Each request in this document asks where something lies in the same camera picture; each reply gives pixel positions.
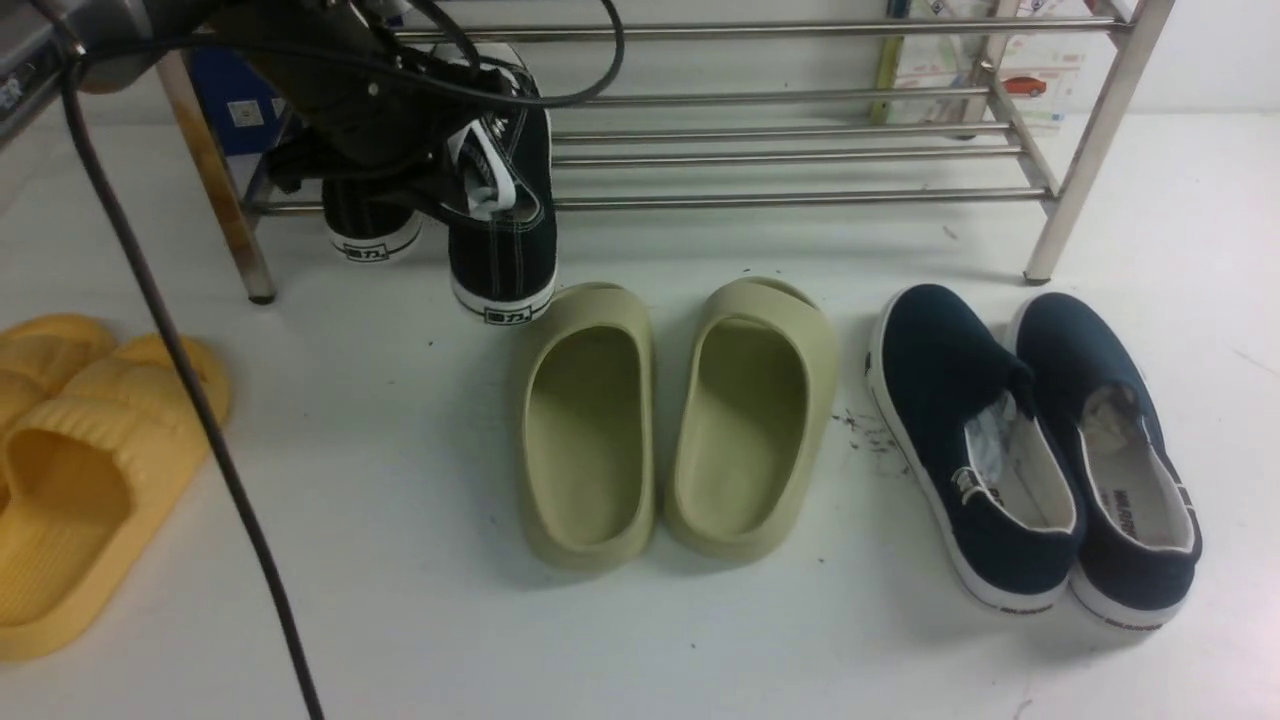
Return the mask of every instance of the slide sandal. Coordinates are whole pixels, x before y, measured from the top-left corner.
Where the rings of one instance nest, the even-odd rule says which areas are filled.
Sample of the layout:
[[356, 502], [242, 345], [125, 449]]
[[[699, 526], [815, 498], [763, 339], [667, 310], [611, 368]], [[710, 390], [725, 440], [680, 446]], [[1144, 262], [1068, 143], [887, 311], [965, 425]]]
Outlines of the slide sandal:
[[[219, 421], [221, 363], [183, 340]], [[19, 418], [0, 447], [0, 660], [79, 637], [205, 461], [209, 443], [157, 336], [134, 340]]]
[[782, 544], [804, 502], [837, 372], [835, 331], [796, 288], [744, 278], [712, 295], [667, 487], [676, 538], [736, 561]]
[[[83, 315], [45, 315], [0, 332], [0, 437], [114, 348], [111, 333]], [[0, 511], [8, 502], [9, 487], [0, 475]]]
[[649, 311], [618, 286], [580, 284], [529, 333], [517, 370], [525, 537], [548, 565], [609, 570], [653, 534]]

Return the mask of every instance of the shoe rack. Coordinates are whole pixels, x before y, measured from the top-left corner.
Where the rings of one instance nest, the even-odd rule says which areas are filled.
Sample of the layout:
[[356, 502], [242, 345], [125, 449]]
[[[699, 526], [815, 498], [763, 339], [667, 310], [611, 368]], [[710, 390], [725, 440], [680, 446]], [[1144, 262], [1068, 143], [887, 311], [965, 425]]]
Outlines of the shoe rack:
[[[945, 190], [849, 191], [832, 187], [824, 192], [767, 195], [681, 195], [637, 197], [558, 197], [559, 211], [731, 209], [753, 206], [868, 205], [909, 202], [1038, 202], [1044, 211], [1044, 225], [1028, 260], [1024, 277], [1028, 284], [1050, 281], [1071, 231], [1084, 209], [1089, 191], [1106, 160], [1120, 122], [1129, 108], [1138, 81], [1160, 38], [1175, 0], [1134, 0], [1126, 6], [1121, 0], [1092, 0], [1092, 14], [1080, 18], [1018, 18], [1018, 0], [1001, 0], [991, 18], [973, 19], [882, 19], [869, 22], [805, 22], [805, 23], [707, 23], [707, 24], [635, 24], [627, 27], [627, 42], [695, 41], [753, 38], [829, 38], [829, 37], [893, 37], [909, 35], [980, 35], [983, 50], [963, 87], [906, 90], [822, 90], [759, 94], [690, 94], [690, 95], [605, 95], [590, 106], [660, 110], [664, 108], [724, 106], [749, 108], [800, 102], [865, 102], [916, 99], [965, 100], [961, 122], [936, 124], [850, 126], [835, 128], [773, 127], [760, 129], [692, 129], [692, 131], [614, 131], [568, 132], [553, 135], [557, 154], [553, 168], [579, 168], [625, 172], [632, 168], [672, 168], [709, 165], [763, 165], [858, 163], [887, 160], [960, 160], [1004, 159], [1016, 161], [1027, 179], [1018, 187], [968, 187]], [[611, 42], [612, 33], [603, 26], [557, 27], [472, 27], [467, 35], [476, 42], [547, 44], [547, 42]], [[1061, 181], [1041, 154], [1021, 114], [997, 78], [1005, 47], [1012, 35], [1032, 33], [1106, 33], [1116, 54], [1102, 92], [1093, 106], [1088, 126], [1075, 155]], [[430, 44], [442, 40], [433, 29], [401, 29], [398, 36], [408, 44]], [[187, 146], [209, 193], [214, 213], [227, 238], [227, 247], [239, 269], [248, 299], [266, 305], [275, 299], [275, 283], [257, 243], [256, 229], [262, 218], [308, 215], [321, 211], [320, 202], [271, 201], [271, 183], [260, 163], [243, 193], [236, 188], [227, 159], [218, 146], [197, 100], [187, 64], [180, 54], [170, 54], [159, 64], [159, 73], [182, 128]], [[997, 136], [1004, 145], [893, 149], [832, 150], [751, 150], [745, 152], [646, 152], [644, 155], [564, 154], [566, 147], [590, 145], [646, 147], [678, 146], [685, 142], [750, 143], [785, 140], [902, 140], [913, 137]]]

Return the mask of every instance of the blue box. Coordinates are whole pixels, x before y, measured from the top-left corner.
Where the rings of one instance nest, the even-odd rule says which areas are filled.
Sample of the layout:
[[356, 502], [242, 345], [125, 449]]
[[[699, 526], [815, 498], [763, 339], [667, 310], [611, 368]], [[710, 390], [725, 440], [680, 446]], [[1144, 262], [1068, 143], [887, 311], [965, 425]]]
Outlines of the blue box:
[[284, 100], [241, 60], [223, 47], [191, 53], [191, 82], [223, 152], [251, 155], [269, 150], [280, 127]]

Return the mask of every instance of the black cable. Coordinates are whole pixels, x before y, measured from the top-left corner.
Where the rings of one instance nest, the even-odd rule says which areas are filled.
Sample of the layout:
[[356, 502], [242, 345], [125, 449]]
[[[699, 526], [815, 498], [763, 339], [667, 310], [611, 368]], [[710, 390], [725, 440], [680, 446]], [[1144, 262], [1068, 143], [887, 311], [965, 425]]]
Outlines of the black cable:
[[320, 696], [311, 679], [311, 669], [307, 666], [307, 659], [302, 651], [302, 638], [298, 635], [298, 628], [293, 620], [293, 610], [289, 607], [289, 598], [284, 592], [280, 571], [275, 566], [275, 559], [271, 557], [271, 548], [266, 544], [266, 536], [262, 533], [262, 527], [259, 524], [253, 506], [250, 503], [248, 493], [244, 492], [244, 484], [241, 482], [239, 471], [236, 469], [230, 450], [227, 447], [227, 438], [223, 437], [223, 432], [218, 427], [218, 419], [209, 406], [209, 398], [200, 384], [200, 378], [191, 366], [191, 357], [187, 356], [187, 351], [178, 337], [178, 329], [169, 316], [169, 310], [165, 307], [164, 300], [160, 297], [160, 290], [151, 275], [151, 268], [142, 255], [142, 249], [138, 247], [138, 238], [133, 234], [133, 228], [129, 227], [129, 220], [124, 217], [124, 209], [120, 208], [120, 202], [115, 197], [115, 191], [111, 190], [111, 183], [108, 181], [102, 163], [99, 160], [97, 152], [93, 150], [93, 143], [90, 140], [88, 127], [84, 123], [84, 114], [81, 111], [79, 97], [77, 95], [82, 74], [83, 65], [77, 63], [63, 77], [63, 109], [67, 111], [67, 127], [70, 129], [72, 142], [76, 145], [76, 151], [84, 165], [84, 173], [88, 176], [90, 182], [93, 184], [93, 191], [102, 204], [102, 210], [106, 211], [106, 218], [115, 229], [115, 236], [120, 241], [120, 249], [129, 263], [129, 269], [133, 270], [133, 278], [138, 283], [138, 290], [142, 291], [142, 299], [147, 304], [151, 319], [155, 320], [160, 340], [164, 341], [165, 350], [169, 351], [169, 356], [173, 359], [173, 365], [178, 372], [178, 378], [182, 380], [182, 387], [187, 391], [187, 396], [196, 407], [196, 416], [200, 418], [200, 425], [205, 430], [205, 437], [209, 438], [209, 446], [212, 448], [218, 469], [223, 473], [227, 489], [230, 492], [232, 502], [236, 505], [236, 512], [239, 514], [244, 532], [248, 534], [250, 544], [253, 546], [253, 553], [262, 566], [262, 575], [266, 578], [266, 587], [271, 592], [275, 614], [280, 619], [284, 643], [288, 646], [289, 659], [293, 661], [293, 671], [298, 676], [298, 687], [302, 691], [302, 701], [306, 703], [307, 715], [311, 720], [323, 720], [324, 710], [320, 707]]
[[[452, 18], [449, 18], [439, 8], [435, 8], [430, 0], [413, 1], [412, 4], [431, 18], [442, 28], [447, 37], [454, 40], [474, 68], [477, 67], [479, 53], [471, 44], [470, 38], [466, 37]], [[253, 511], [248, 493], [241, 480], [239, 470], [237, 470], [230, 450], [227, 446], [227, 438], [223, 436], [221, 428], [218, 427], [218, 419], [209, 405], [209, 398], [205, 395], [204, 387], [200, 384], [200, 378], [191, 365], [191, 357], [187, 356], [187, 351], [182, 346], [178, 329], [174, 327], [173, 318], [169, 316], [169, 310], [164, 304], [164, 299], [160, 296], [160, 290], [156, 286], [155, 277], [151, 274], [151, 268], [147, 265], [142, 249], [138, 246], [137, 236], [133, 233], [133, 228], [129, 225], [124, 209], [115, 197], [115, 191], [111, 188], [111, 183], [106, 177], [102, 163], [99, 160], [97, 152], [93, 149], [92, 140], [88, 135], [88, 127], [84, 122], [84, 114], [79, 105], [78, 88], [81, 78], [90, 65], [111, 58], [134, 54], [154, 54], [157, 51], [179, 50], [184, 47], [220, 46], [232, 50], [287, 55], [311, 59], [319, 63], [352, 67], [394, 81], [404, 82], [411, 86], [426, 87], [439, 92], [440, 95], [465, 100], [485, 108], [561, 108], [577, 105], [595, 97], [613, 82], [622, 68], [622, 60], [626, 50], [626, 37], [622, 27], [622, 19], [618, 17], [617, 8], [613, 5], [612, 0], [600, 0], [600, 4], [604, 5], [605, 12], [609, 14], [609, 22], [613, 24], [614, 50], [613, 61], [609, 64], [609, 69], [600, 77], [600, 79], [594, 82], [586, 90], [553, 97], [497, 95], [472, 90], [466, 86], [438, 81], [429, 76], [402, 70], [387, 63], [370, 60], [367, 58], [344, 55], [339, 53], [326, 53], [302, 46], [221, 41], [216, 37], [207, 36], [150, 40], [93, 49], [92, 51], [81, 55], [74, 64], [67, 69], [63, 77], [63, 109], [67, 113], [67, 127], [70, 131], [72, 142], [76, 146], [81, 163], [84, 165], [84, 173], [88, 176], [90, 183], [93, 186], [93, 191], [97, 193], [97, 199], [102, 204], [102, 210], [106, 213], [108, 220], [115, 231], [116, 240], [119, 240], [120, 243], [120, 250], [124, 252], [129, 269], [133, 273], [133, 278], [138, 284], [138, 290], [142, 292], [142, 299], [147, 305], [151, 319], [155, 322], [160, 340], [164, 342], [165, 350], [173, 359], [174, 369], [178, 373], [183, 389], [186, 389], [187, 396], [191, 398], [196, 410], [196, 416], [200, 419], [205, 437], [209, 439], [214, 461], [221, 471], [223, 480], [227, 484], [227, 491], [232, 496], [232, 502], [236, 506], [236, 511], [244, 527], [244, 532], [250, 538], [250, 544], [253, 547], [253, 553], [257, 556], [259, 565], [262, 569], [262, 575], [266, 579], [266, 585], [271, 594], [271, 602], [275, 606], [275, 612], [280, 621], [280, 630], [284, 634], [284, 643], [288, 647], [289, 660], [293, 662], [293, 671], [297, 675], [298, 689], [302, 693], [302, 700], [307, 708], [307, 716], [311, 720], [324, 720], [324, 708], [320, 705], [320, 696], [316, 691], [315, 682], [311, 678], [311, 669], [307, 665], [306, 653], [302, 648], [302, 638], [293, 618], [293, 610], [289, 606], [288, 593], [285, 592], [284, 583], [280, 579], [275, 559], [271, 556], [271, 548], [268, 546], [266, 536], [262, 532], [261, 524], [257, 521], [257, 515]], [[424, 9], [425, 6], [431, 6], [434, 12], [428, 12]], [[60, 27], [60, 29], [68, 35], [68, 40], [70, 40], [74, 45], [74, 37], [70, 37], [69, 33], [67, 33], [67, 28]]]
[[238, 40], [221, 40], [215, 36], [207, 35], [191, 35], [186, 37], [166, 37], [157, 40], [140, 40], [134, 42], [115, 42], [110, 45], [104, 45], [101, 47], [90, 49], [83, 56], [83, 63], [87, 65], [100, 63], [102, 60], [110, 60], [113, 58], [120, 58], [124, 55], [151, 55], [166, 50], [183, 50], [187, 47], [227, 47], [230, 50], [241, 50], [248, 53], [261, 53], [264, 55], [282, 55], [287, 58], [302, 58], [307, 60], [315, 60], [317, 63], [328, 63], [330, 65], [344, 65], [347, 68], [355, 68], [358, 70], [365, 70], [369, 73], [379, 74], [384, 78], [403, 82], [408, 86], [416, 86], [431, 90], [447, 97], [453, 97], [456, 100], [463, 100], [472, 102], [481, 108], [503, 110], [512, 108], [531, 108], [531, 109], [549, 109], [549, 108], [567, 108], [570, 105], [580, 105], [588, 100], [598, 96], [613, 79], [618, 77], [618, 72], [622, 69], [622, 59], [626, 54], [626, 31], [622, 27], [622, 18], [618, 17], [618, 9], [613, 5], [613, 0], [600, 0], [604, 5], [604, 10], [609, 14], [609, 22], [613, 24], [613, 61], [609, 63], [609, 69], [600, 77], [600, 79], [591, 83], [586, 90], [580, 90], [570, 95], [553, 95], [550, 97], [525, 97], [513, 95], [499, 95], [497, 92], [484, 92], [480, 90], [474, 90], [463, 85], [453, 85], [451, 82], [444, 82], [442, 79], [433, 78], [421, 73], [415, 73], [396, 68], [389, 63], [383, 60], [374, 60], [370, 58], [362, 58], [360, 55], [351, 55], [346, 53], [332, 53], [326, 50], [317, 50], [315, 47], [307, 47], [305, 45], [288, 45], [280, 42], [248, 42]]
[[471, 65], [472, 70], [480, 69], [480, 51], [476, 50], [471, 38], [467, 33], [458, 26], [448, 13], [440, 9], [439, 5], [431, 0], [408, 0], [408, 4], [413, 6], [415, 10], [426, 15], [426, 19], [435, 23], [435, 27], [440, 28], [440, 32], [449, 38], [451, 42], [462, 50], [462, 55], [466, 56], [467, 64]]

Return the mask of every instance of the black canvas sneaker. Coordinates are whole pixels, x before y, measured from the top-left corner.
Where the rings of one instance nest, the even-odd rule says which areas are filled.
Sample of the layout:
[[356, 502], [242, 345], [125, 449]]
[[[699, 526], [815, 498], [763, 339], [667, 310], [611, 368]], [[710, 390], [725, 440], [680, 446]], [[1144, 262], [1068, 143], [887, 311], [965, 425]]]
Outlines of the black canvas sneaker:
[[367, 200], [360, 181], [326, 179], [320, 197], [329, 243], [352, 263], [401, 260], [422, 232], [425, 218], [421, 213]]
[[1036, 373], [1036, 398], [1083, 496], [1088, 532], [1071, 591], [1108, 625], [1149, 632], [1183, 606], [1203, 547], [1138, 366], [1089, 306], [1030, 300], [1009, 345]]
[[1010, 615], [1052, 607], [1084, 533], [1032, 383], [1027, 365], [940, 286], [900, 292], [872, 333], [867, 384], [960, 580]]
[[[508, 45], [477, 45], [481, 69], [512, 95], [538, 97], [538, 83]], [[439, 59], [466, 64], [452, 45]], [[556, 292], [550, 118], [545, 110], [485, 111], [447, 143], [466, 208], [440, 205], [449, 227], [453, 295], [477, 319], [520, 325], [541, 315]]]

